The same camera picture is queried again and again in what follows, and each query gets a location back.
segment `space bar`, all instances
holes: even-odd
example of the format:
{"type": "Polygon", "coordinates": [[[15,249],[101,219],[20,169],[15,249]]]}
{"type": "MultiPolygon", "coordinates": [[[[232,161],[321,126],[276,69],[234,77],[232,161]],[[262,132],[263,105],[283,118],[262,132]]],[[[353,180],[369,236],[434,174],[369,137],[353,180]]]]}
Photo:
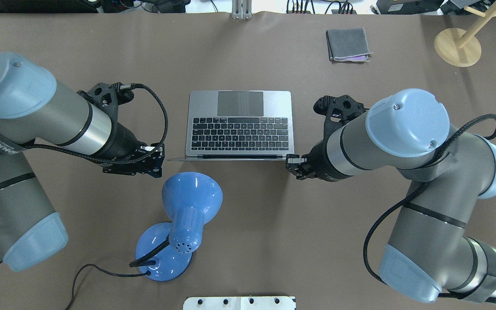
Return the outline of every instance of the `space bar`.
{"type": "Polygon", "coordinates": [[[258,124],[260,118],[227,118],[227,122],[247,122],[258,124]]]}

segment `white metal plate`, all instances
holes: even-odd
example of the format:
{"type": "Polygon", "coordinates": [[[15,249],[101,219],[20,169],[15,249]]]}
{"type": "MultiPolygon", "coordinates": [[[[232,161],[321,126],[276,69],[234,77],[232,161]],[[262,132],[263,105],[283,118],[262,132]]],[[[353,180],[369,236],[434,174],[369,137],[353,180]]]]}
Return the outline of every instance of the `white metal plate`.
{"type": "Polygon", "coordinates": [[[296,310],[293,296],[187,298],[183,310],[296,310]]]}

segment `robotic arm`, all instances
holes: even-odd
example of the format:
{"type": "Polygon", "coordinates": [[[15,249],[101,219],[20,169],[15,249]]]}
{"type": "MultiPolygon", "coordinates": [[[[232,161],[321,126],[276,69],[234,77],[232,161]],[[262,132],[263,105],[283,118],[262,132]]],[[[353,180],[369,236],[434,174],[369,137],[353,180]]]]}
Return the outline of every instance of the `robotic arm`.
{"type": "MultiPolygon", "coordinates": [[[[27,269],[60,249],[68,236],[26,158],[54,149],[86,158],[103,172],[161,177],[164,137],[147,146],[118,122],[118,105],[142,84],[99,83],[77,94],[28,59],[0,53],[0,263],[27,269]],[[41,138],[62,149],[34,145],[41,138]]],[[[158,97],[151,91],[167,116],[158,97]]]]}
{"type": "MultiPolygon", "coordinates": [[[[496,195],[496,146],[465,131],[496,116],[457,129],[432,94],[416,89],[370,110],[349,96],[325,96],[313,109],[326,116],[324,139],[301,158],[287,157],[287,169],[297,179],[339,181],[392,165],[412,180],[407,198],[397,205],[402,208],[380,276],[369,271],[420,302],[434,302],[443,289],[472,302],[496,298],[496,249],[464,236],[476,200],[496,195]]],[[[397,206],[373,226],[366,245],[397,206]]]]}

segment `white bracket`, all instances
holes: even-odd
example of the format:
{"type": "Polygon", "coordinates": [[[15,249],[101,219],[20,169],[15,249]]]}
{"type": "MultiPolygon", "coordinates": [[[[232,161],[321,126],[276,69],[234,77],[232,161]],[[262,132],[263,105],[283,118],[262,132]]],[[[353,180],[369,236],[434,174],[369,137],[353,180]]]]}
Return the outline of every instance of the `white bracket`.
{"type": "Polygon", "coordinates": [[[183,310],[296,310],[293,296],[187,298],[183,310]]]}
{"type": "Polygon", "coordinates": [[[252,19],[252,0],[232,0],[232,19],[252,19]]]}

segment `laptop keyboard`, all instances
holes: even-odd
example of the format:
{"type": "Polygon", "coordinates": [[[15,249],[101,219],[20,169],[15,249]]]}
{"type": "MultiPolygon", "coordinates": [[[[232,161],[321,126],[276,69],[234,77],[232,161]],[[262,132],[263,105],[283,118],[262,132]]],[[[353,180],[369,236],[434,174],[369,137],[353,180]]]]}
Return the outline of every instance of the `laptop keyboard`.
{"type": "Polygon", "coordinates": [[[288,118],[193,118],[191,150],[287,151],[288,118]]]}

